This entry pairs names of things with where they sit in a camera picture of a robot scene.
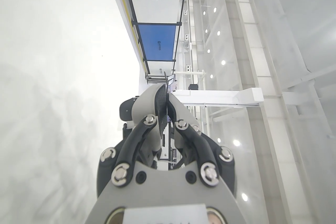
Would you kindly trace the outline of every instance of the ceiling light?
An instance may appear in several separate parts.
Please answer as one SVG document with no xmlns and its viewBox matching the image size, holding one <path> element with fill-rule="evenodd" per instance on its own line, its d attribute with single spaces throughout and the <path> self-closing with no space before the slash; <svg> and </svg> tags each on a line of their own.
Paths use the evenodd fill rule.
<svg viewBox="0 0 336 224">
<path fill-rule="evenodd" d="M 235 146 L 240 146 L 240 142 L 237 140 L 237 139 L 235 139 L 234 141 L 233 141 L 233 144 L 235 145 Z"/>
<path fill-rule="evenodd" d="M 245 202 L 249 199 L 245 193 L 242 193 L 241 197 Z"/>
</svg>

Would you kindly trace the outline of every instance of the silver bolt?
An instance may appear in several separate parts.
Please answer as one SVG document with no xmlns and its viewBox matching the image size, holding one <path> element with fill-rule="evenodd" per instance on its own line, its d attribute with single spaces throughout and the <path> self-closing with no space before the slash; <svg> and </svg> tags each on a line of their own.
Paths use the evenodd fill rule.
<svg viewBox="0 0 336 224">
<path fill-rule="evenodd" d="M 111 181 L 115 186 L 122 186 L 126 183 L 127 169 L 129 164 L 122 163 L 116 166 L 111 175 Z"/>
<path fill-rule="evenodd" d="M 217 178 L 217 172 L 214 168 L 208 167 L 205 169 L 205 177 L 207 177 L 210 181 Z"/>
<path fill-rule="evenodd" d="M 198 127 L 197 125 L 193 125 L 192 128 L 193 128 L 196 132 L 199 131 L 199 127 Z"/>
<path fill-rule="evenodd" d="M 147 117 L 146 117 L 146 121 L 148 122 L 148 124 L 152 124 L 153 122 L 154 122 L 154 116 L 152 116 L 152 115 L 148 115 Z"/>
<path fill-rule="evenodd" d="M 231 150 L 225 146 L 222 146 L 221 149 L 222 152 L 220 153 L 219 158 L 226 163 L 231 162 L 233 160 L 233 154 Z"/>
<path fill-rule="evenodd" d="M 210 186 L 216 186 L 219 183 L 216 167 L 212 163 L 204 163 L 201 166 L 201 177 L 203 181 Z"/>
<path fill-rule="evenodd" d="M 120 181 L 122 180 L 123 178 L 126 177 L 127 175 L 127 170 L 126 169 L 123 169 L 123 168 L 118 168 L 117 171 L 115 172 L 115 179 L 117 181 Z"/>
<path fill-rule="evenodd" d="M 186 123 L 184 120 L 180 120 L 178 123 L 179 123 L 178 126 L 179 126 L 180 128 L 183 128 L 183 127 L 186 127 L 186 126 L 187 126 L 187 123 Z"/>
<path fill-rule="evenodd" d="M 115 148 L 107 148 L 105 149 L 102 154 L 101 154 L 101 162 L 103 163 L 105 160 L 114 158 L 116 155 L 116 150 Z"/>
</svg>

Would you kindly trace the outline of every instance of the robotic hand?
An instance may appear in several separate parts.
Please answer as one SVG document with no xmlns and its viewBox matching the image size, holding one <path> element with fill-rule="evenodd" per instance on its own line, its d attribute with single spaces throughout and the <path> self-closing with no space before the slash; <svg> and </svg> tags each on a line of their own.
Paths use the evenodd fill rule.
<svg viewBox="0 0 336 224">
<path fill-rule="evenodd" d="M 159 171 L 167 112 L 185 167 Z M 245 224 L 235 201 L 234 158 L 199 128 L 166 86 L 155 84 L 120 106 L 124 139 L 107 148 L 97 202 L 85 224 Z"/>
</svg>

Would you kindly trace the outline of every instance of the blue display screen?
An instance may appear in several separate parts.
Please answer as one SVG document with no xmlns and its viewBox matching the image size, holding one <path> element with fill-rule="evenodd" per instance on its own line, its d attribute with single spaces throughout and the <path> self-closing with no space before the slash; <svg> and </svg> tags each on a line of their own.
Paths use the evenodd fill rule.
<svg viewBox="0 0 336 224">
<path fill-rule="evenodd" d="M 147 60 L 173 59 L 176 26 L 139 25 Z"/>
</svg>

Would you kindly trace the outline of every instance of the white floor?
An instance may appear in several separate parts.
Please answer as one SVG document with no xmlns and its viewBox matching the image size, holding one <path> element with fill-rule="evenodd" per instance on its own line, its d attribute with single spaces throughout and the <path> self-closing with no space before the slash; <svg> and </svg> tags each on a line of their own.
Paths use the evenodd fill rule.
<svg viewBox="0 0 336 224">
<path fill-rule="evenodd" d="M 83 223 L 139 64 L 115 0 L 0 0 L 0 223 Z"/>
</svg>

